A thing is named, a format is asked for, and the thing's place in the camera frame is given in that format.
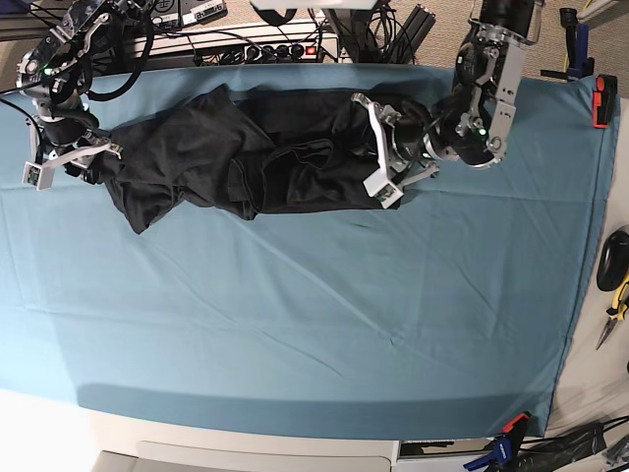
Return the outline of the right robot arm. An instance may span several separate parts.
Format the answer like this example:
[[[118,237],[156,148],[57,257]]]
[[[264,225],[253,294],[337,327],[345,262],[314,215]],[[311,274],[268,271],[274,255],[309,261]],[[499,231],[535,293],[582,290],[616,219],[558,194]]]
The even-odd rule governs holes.
[[[99,158],[121,157],[122,147],[100,128],[83,99],[111,101],[136,83],[154,41],[153,9],[152,1],[75,1],[61,22],[25,54],[17,66],[16,86],[31,99],[35,114],[27,116],[31,159],[25,163],[24,184],[47,190],[61,167],[94,184]],[[114,48],[130,22],[140,24],[145,33],[132,74],[113,91],[93,91],[94,58]]]

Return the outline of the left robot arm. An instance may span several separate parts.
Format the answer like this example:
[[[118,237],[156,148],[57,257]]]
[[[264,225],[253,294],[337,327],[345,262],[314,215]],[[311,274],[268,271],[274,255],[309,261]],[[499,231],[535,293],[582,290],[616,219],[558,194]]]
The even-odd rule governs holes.
[[[368,195],[390,207],[405,187],[434,176],[442,161],[487,168],[503,159],[526,47],[538,42],[542,1],[485,1],[456,56],[452,92],[433,109],[412,100],[382,105],[362,93],[375,138],[377,169]]]

